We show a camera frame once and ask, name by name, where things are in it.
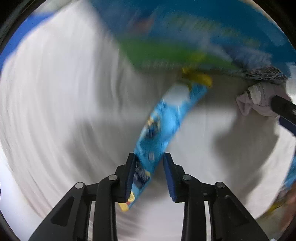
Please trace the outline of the white pink cloth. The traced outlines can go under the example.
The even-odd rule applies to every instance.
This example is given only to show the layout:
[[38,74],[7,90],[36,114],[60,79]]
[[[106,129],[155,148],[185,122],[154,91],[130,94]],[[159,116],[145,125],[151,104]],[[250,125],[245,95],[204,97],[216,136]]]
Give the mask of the white pink cloth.
[[280,85],[260,82],[248,87],[243,94],[237,96],[236,103],[243,116],[247,116],[252,109],[262,116],[278,116],[270,107],[271,99],[275,95],[291,101]]

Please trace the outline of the light blue snack packet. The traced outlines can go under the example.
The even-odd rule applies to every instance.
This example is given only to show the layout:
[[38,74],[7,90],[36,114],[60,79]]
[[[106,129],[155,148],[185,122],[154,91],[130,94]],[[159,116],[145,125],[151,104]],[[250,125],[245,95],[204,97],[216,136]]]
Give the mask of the light blue snack packet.
[[133,153],[137,156],[130,196],[120,203],[122,211],[128,211],[149,184],[187,113],[206,94],[205,85],[193,83],[173,84],[151,112]]

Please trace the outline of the cardboard box blue outside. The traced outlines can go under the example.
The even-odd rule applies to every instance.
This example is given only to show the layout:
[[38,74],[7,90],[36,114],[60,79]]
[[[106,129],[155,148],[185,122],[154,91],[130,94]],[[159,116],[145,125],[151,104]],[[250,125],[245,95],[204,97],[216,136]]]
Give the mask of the cardboard box blue outside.
[[284,83],[295,49],[253,1],[92,1],[129,61],[142,70],[196,68]]

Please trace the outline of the grey table cloth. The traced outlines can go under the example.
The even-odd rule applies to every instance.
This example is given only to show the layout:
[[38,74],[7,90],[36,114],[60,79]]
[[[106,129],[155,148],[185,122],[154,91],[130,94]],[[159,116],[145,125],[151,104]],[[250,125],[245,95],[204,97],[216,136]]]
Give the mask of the grey table cloth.
[[[67,4],[22,39],[1,72],[3,212],[20,240],[75,183],[99,182],[125,163],[175,79],[136,71],[88,1]],[[213,80],[168,151],[201,182],[224,182],[259,217],[285,180],[295,138],[274,118],[240,114],[235,97],[246,81]]]

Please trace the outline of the blue foam mat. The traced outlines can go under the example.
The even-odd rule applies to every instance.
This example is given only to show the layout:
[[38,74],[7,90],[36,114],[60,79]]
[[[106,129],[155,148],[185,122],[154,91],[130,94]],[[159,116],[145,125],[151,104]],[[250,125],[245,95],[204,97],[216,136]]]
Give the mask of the blue foam mat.
[[15,33],[12,35],[6,46],[4,47],[1,53],[1,69],[3,68],[4,62],[8,56],[17,48],[20,41],[23,37],[37,25],[39,25],[42,21],[48,19],[53,14],[54,11],[47,13],[38,13],[32,14],[26,18],[25,21],[18,27]]

